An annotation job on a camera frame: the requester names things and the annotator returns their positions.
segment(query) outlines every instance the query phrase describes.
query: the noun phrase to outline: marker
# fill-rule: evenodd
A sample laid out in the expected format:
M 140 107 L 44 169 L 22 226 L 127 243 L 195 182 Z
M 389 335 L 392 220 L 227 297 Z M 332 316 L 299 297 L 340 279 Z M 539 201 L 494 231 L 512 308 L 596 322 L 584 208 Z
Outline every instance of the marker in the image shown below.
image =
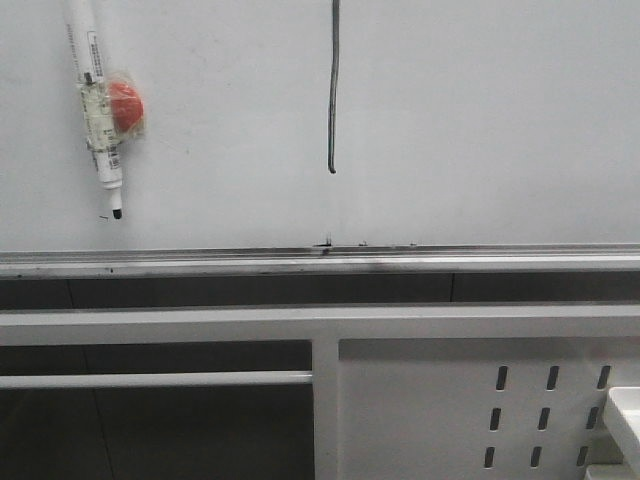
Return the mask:
M 77 73 L 76 84 L 82 98 L 87 148 L 93 157 L 98 178 L 109 194 L 113 216 L 120 219 L 122 168 L 91 0 L 63 2 L 67 36 Z

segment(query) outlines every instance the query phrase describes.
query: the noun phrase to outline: whiteboard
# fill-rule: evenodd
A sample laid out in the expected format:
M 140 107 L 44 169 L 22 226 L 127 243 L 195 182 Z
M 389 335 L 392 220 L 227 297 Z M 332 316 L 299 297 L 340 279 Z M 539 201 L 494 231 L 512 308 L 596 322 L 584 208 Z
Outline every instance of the whiteboard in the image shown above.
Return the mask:
M 115 221 L 58 2 L 4 1 L 0 252 L 640 243 L 640 2 L 342 0 L 333 176 L 330 3 L 94 0 Z

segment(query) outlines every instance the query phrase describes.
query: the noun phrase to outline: red ball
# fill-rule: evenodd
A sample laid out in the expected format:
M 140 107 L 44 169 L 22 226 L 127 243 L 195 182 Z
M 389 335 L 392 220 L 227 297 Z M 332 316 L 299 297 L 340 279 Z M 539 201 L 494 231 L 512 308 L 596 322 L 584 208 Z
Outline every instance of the red ball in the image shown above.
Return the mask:
M 109 84 L 109 96 L 116 128 L 121 133 L 128 133 L 140 123 L 144 115 L 140 95 L 128 83 L 117 81 Z

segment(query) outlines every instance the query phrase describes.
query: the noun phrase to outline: rectangular hole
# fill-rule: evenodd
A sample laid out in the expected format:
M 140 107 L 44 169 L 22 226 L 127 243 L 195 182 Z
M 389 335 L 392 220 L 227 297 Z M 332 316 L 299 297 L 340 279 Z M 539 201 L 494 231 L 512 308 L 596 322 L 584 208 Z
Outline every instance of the rectangular hole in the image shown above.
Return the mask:
M 547 379 L 547 390 L 555 390 L 556 384 L 558 383 L 558 373 L 560 372 L 560 367 L 554 365 L 549 369 L 549 378 Z
M 489 430 L 495 432 L 500 427 L 500 414 L 502 413 L 501 408 L 494 408 L 491 412 L 491 423 L 489 425 Z
M 496 382 L 496 390 L 502 391 L 507 386 L 507 373 L 509 372 L 509 367 L 500 367 L 498 369 L 498 381 Z
M 25 301 L 30 299 L 30 304 L 34 304 L 33 299 L 38 294 L 37 291 L 32 291 L 33 288 L 21 288 L 23 293 L 17 292 L 24 299 L 18 306 L 25 305 Z M 6 304 L 5 290 L 4 282 L 0 282 L 0 309 Z M 351 273 L 72 279 L 69 281 L 67 295 L 69 294 L 73 298 L 73 308 L 78 309 L 449 302 L 451 274 Z M 42 305 L 38 308 L 52 303 L 49 300 L 51 294 L 43 292 L 43 296 L 46 297 L 45 301 L 38 301 L 37 304 Z M 56 304 L 53 306 L 71 308 Z
M 314 478 L 311 385 L 4 390 L 0 411 L 5 480 Z
M 311 342 L 3 346 L 0 375 L 311 370 Z
M 580 453 L 578 453 L 578 461 L 576 465 L 578 467 L 584 467 L 584 464 L 587 463 L 587 454 L 589 453 L 589 447 L 580 448 Z
M 484 453 L 484 468 L 493 467 L 493 457 L 495 453 L 496 453 L 496 447 L 487 447 L 487 450 Z
M 551 413 L 551 409 L 548 407 L 540 410 L 540 420 L 538 420 L 538 430 L 546 430 L 547 424 L 549 423 L 549 414 Z
M 596 421 L 598 420 L 598 412 L 600 409 L 598 407 L 593 407 L 589 411 L 589 418 L 587 419 L 587 430 L 593 430 L 596 426 Z
M 538 468 L 540 465 L 540 455 L 542 455 L 542 447 L 533 447 L 531 452 L 531 468 Z
M 600 370 L 600 378 L 598 379 L 598 390 L 604 390 L 609 382 L 609 374 L 611 373 L 611 366 L 605 365 Z

